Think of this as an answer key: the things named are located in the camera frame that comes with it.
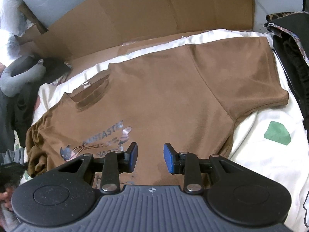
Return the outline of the person left hand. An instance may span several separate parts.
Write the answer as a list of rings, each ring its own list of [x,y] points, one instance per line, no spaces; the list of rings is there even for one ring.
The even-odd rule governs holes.
[[[14,190],[15,190],[14,187],[9,186],[5,189],[3,193],[1,193],[1,202],[3,202],[4,206],[8,208],[10,211],[13,210],[11,199],[12,199]]]

